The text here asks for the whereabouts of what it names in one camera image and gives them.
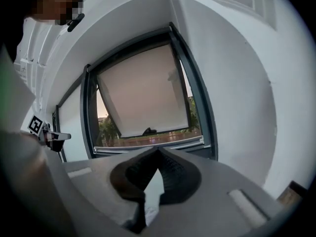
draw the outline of gray surface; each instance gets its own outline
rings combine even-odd
[[[67,173],[90,167],[92,172],[71,178],[80,193],[100,212],[120,226],[134,222],[138,212],[138,203],[122,199],[112,187],[110,174],[122,161],[127,161],[150,149],[146,147],[128,154],[91,160],[65,162]]]
[[[227,195],[234,189],[242,189],[269,217],[281,210],[278,202],[230,167],[177,150],[169,151],[195,164],[202,173],[202,183],[186,202],[160,206],[159,214],[142,236],[237,237],[249,232],[251,227]]]
[[[68,177],[58,155],[53,151],[46,151],[49,166],[55,187],[68,211],[78,236],[135,236],[132,232],[123,229],[96,209],[73,185]]]
[[[197,146],[197,148],[189,148],[187,149],[187,151],[183,151],[183,152],[187,152],[189,154],[193,154],[195,156],[200,156],[203,158],[209,158],[211,155],[211,148],[205,148],[204,145],[202,146]]]
[[[61,164],[57,153],[50,153]],[[71,217],[54,186],[43,148],[34,137],[29,133],[22,135],[0,132],[0,168],[12,192],[35,217],[46,222],[56,235],[75,235]],[[15,213],[17,221],[21,220],[18,211],[10,212],[12,215]]]

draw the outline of window frame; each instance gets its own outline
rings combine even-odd
[[[53,113],[53,130],[55,132],[60,132],[60,123],[59,123],[59,107],[56,105],[55,111]],[[61,151],[58,153],[59,158],[62,162],[66,162],[66,155],[64,148],[61,149]]]
[[[107,102],[106,98],[104,97],[102,90],[100,90],[101,81],[98,78],[98,76],[100,74],[102,74],[106,70],[112,68],[116,64],[118,64],[118,63],[120,63],[120,62],[122,62],[124,60],[127,60],[128,58],[133,57],[133,56],[135,56],[137,54],[140,54],[142,52],[146,52],[146,51],[149,51],[149,50],[161,47],[161,46],[170,45],[171,52],[172,52],[172,55],[173,55],[173,58],[174,58],[174,63],[176,65],[176,69],[177,69],[177,71],[179,73],[179,79],[180,79],[180,84],[181,84],[181,87],[182,87],[183,100],[184,100],[185,109],[186,109],[188,126],[187,127],[183,127],[183,128],[179,128],[179,129],[172,129],[172,130],[161,131],[161,132],[157,132],[155,134],[162,134],[162,133],[167,133],[167,132],[172,132],[172,131],[177,131],[177,130],[183,130],[183,129],[187,129],[187,128],[191,127],[190,106],[189,106],[189,102],[188,102],[188,100],[186,98],[187,90],[186,90],[186,85],[185,85],[185,81],[184,81],[184,75],[183,75],[183,72],[182,72],[180,61],[178,59],[176,59],[176,53],[175,53],[175,50],[174,50],[173,46],[171,45],[171,39],[169,39],[169,35],[165,34],[165,36],[163,36],[163,38],[166,38],[166,39],[161,39],[161,35],[164,35],[164,34],[160,34],[160,35],[157,35],[157,36],[146,38],[145,39],[145,41],[146,41],[145,44],[144,43],[140,44],[141,41],[139,41],[139,42],[137,42],[135,44],[132,44],[132,45],[128,46],[127,48],[122,49],[121,51],[119,51],[118,53],[116,53],[114,55],[115,56],[115,61],[112,61],[111,60],[112,57],[110,57],[109,59],[105,60],[104,63],[102,63],[101,65],[95,67],[95,69],[91,72],[91,76],[93,78],[96,78],[97,84],[99,85],[99,92],[100,92],[102,101],[105,104],[105,106],[107,107],[107,106],[109,106],[108,102]],[[117,127],[117,125],[115,123],[115,120],[112,118],[110,110],[107,109],[107,111],[108,111],[108,115],[109,115],[114,127],[118,131],[118,135],[121,137],[121,132],[118,129],[118,127]],[[124,137],[124,139],[134,138],[134,137],[141,137],[141,136],[143,136],[143,135],[128,136],[128,137]]]
[[[109,156],[120,153],[127,153],[129,151],[138,149],[138,147],[124,147],[123,150],[120,147],[96,147],[93,146],[90,124],[89,124],[89,86],[92,82],[92,77],[96,78],[96,73],[101,73],[108,69],[109,67],[114,66],[115,64],[128,59],[138,53],[162,46],[167,44],[161,40],[161,37],[166,37],[163,40],[168,39],[168,43],[171,45],[171,49],[175,58],[176,67],[182,74],[182,67],[180,61],[183,65],[183,69],[187,75],[192,95],[196,103],[197,119],[199,121],[200,130],[202,137],[198,136],[195,138],[190,138],[191,143],[188,143],[187,140],[180,140],[176,142],[167,142],[156,145],[147,145],[150,146],[164,146],[164,147],[176,147],[181,148],[184,151],[192,151],[199,148],[209,148],[208,158],[217,160],[217,137],[216,137],[216,126],[212,107],[210,104],[209,96],[206,90],[206,86],[198,69],[198,66],[193,58],[189,47],[185,43],[182,36],[179,34],[176,27],[172,22],[169,23],[169,26],[142,34],[137,36],[106,53],[92,65],[87,64],[83,70],[82,81],[81,81],[81,92],[80,92],[80,118],[81,118],[81,127],[84,144],[87,150],[87,153],[90,153],[91,158],[96,158],[99,156]]]

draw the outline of glass pane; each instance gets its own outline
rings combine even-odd
[[[71,134],[71,139],[64,143],[67,161],[88,159],[85,150],[80,121],[80,86],[59,108],[60,131]]]
[[[170,45],[134,55],[98,75],[100,93],[120,136],[188,128],[184,89]]]
[[[185,85],[187,90],[187,98],[190,106],[191,127],[187,129],[155,134],[150,136],[140,136],[133,138],[119,138],[118,131],[113,125],[107,108],[104,106],[99,90],[97,90],[97,113],[99,122],[99,138],[97,146],[103,147],[134,147],[144,145],[154,145],[158,143],[174,142],[201,136],[201,131],[198,123],[196,105],[192,96],[191,87],[189,85],[187,76],[183,70]]]

